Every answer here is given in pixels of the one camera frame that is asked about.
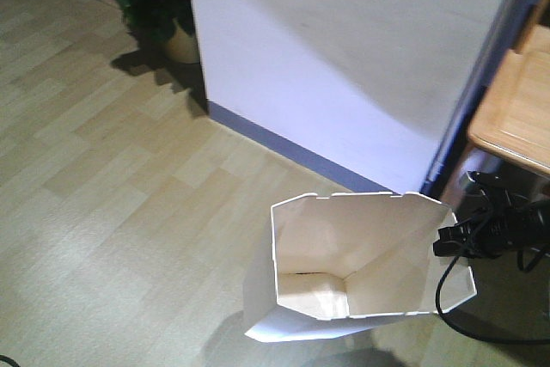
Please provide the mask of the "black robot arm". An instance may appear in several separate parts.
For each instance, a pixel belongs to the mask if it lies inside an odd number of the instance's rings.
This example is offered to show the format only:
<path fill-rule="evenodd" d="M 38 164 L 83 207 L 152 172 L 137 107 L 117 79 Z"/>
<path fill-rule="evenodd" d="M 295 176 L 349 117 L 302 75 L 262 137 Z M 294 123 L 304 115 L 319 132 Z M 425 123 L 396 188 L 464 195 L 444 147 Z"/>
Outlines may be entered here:
<path fill-rule="evenodd" d="M 502 211 L 480 210 L 437 233 L 432 248 L 438 257 L 496 259 L 504 253 L 549 243 L 549 202 L 507 206 Z"/>

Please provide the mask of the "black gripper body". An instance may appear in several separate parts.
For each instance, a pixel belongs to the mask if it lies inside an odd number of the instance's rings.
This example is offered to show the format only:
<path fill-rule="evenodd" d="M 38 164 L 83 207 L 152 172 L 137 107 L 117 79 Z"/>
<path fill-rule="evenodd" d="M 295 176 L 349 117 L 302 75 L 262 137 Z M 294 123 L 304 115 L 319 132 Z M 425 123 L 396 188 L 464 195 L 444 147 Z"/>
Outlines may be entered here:
<path fill-rule="evenodd" d="M 476 215 L 452 226 L 440 228 L 432 250 L 437 257 L 460 256 L 469 259 L 497 259 L 504 253 L 526 248 L 521 223 L 513 210 Z"/>

